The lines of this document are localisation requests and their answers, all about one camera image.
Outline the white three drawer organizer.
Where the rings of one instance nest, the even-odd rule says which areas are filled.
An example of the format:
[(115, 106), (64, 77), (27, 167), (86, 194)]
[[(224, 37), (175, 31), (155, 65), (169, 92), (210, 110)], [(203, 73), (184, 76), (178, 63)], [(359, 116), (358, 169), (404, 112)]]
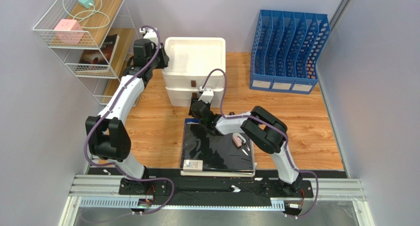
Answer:
[(170, 104), (189, 107), (200, 97), (199, 88), (213, 90), (211, 105), (219, 106), (226, 73), (226, 41), (223, 38), (169, 37), (165, 41), (169, 64), (162, 70)]

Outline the pink correction tape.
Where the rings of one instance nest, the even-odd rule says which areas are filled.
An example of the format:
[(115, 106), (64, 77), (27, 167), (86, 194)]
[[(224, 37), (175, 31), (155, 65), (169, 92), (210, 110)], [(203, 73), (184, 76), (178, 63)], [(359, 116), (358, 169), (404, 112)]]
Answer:
[(237, 148), (241, 148), (244, 144), (246, 144), (246, 139), (240, 133), (233, 133), (232, 141)]

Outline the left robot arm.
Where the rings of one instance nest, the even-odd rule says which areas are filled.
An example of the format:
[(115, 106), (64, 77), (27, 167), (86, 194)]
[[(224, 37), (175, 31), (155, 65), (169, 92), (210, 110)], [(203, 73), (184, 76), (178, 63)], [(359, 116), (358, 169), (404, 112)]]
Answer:
[(83, 153), (90, 164), (93, 164), (91, 157), (97, 156), (130, 180), (148, 180), (147, 168), (131, 154), (132, 142), (125, 123), (135, 100), (153, 77), (153, 70), (163, 69), (168, 63), (169, 57), (160, 40), (142, 38), (134, 42), (134, 55), (110, 102), (98, 115), (85, 121), (87, 137)]

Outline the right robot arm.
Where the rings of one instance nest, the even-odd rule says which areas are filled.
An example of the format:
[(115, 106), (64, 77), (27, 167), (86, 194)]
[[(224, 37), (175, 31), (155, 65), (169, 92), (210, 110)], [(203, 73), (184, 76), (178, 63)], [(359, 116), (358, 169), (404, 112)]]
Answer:
[(246, 134), (263, 152), (270, 155), (279, 175), (279, 180), (291, 188), (299, 188), (302, 176), (288, 151), (287, 126), (261, 106), (242, 114), (214, 114), (203, 101), (190, 105), (190, 115), (196, 118), (213, 136), (233, 133)]

